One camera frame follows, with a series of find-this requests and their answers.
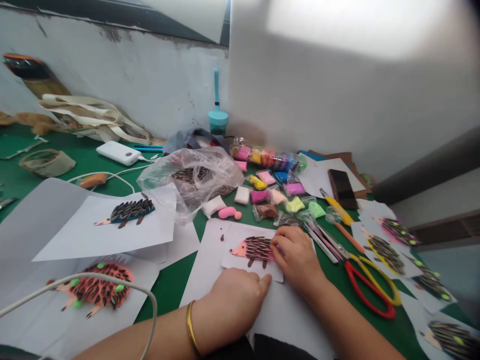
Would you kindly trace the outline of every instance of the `hand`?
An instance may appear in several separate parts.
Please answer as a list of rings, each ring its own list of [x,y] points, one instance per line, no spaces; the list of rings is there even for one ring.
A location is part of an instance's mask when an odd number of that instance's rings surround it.
[[[260,313],[272,282],[254,272],[224,270],[205,297],[192,306],[191,322],[198,349],[206,356],[247,333]]]
[[[290,285],[306,300],[327,285],[310,237],[297,226],[282,226],[270,244],[273,257]]]

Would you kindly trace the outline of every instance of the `gray cloth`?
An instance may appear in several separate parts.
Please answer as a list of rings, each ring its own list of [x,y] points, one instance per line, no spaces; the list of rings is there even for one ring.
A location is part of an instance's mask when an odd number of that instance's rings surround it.
[[[180,130],[172,136],[168,137],[166,144],[163,146],[163,155],[173,153],[176,150],[190,147],[191,149],[200,149],[199,143],[195,140],[194,135],[199,135],[212,140],[217,146],[225,149],[230,154],[230,149],[225,139],[221,135],[212,135],[201,127],[193,127],[190,129]]]

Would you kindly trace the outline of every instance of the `blue cup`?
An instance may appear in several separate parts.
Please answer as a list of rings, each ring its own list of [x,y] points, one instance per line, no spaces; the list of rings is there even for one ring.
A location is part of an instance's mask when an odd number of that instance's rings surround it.
[[[227,125],[229,124],[229,115],[225,111],[213,110],[208,112],[208,121],[210,122],[210,132],[213,135],[227,134]]]

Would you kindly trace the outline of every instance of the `bangle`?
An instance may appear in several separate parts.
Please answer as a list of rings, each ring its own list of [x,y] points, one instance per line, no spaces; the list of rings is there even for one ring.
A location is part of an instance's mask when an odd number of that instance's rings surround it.
[[[202,358],[202,355],[200,354],[200,351],[199,351],[199,346],[197,345],[197,341],[195,340],[194,328],[192,326],[192,305],[194,304],[194,302],[195,302],[195,300],[192,300],[188,304],[188,308],[186,310],[186,326],[188,327],[188,335],[189,335],[190,341],[193,345],[193,350],[195,350],[195,354],[199,358]]]

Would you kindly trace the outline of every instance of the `black phone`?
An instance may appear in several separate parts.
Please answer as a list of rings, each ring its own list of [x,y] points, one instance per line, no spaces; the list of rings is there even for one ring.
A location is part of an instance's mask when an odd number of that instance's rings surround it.
[[[354,191],[350,185],[349,175],[345,171],[328,170],[333,197],[344,209],[358,210]]]

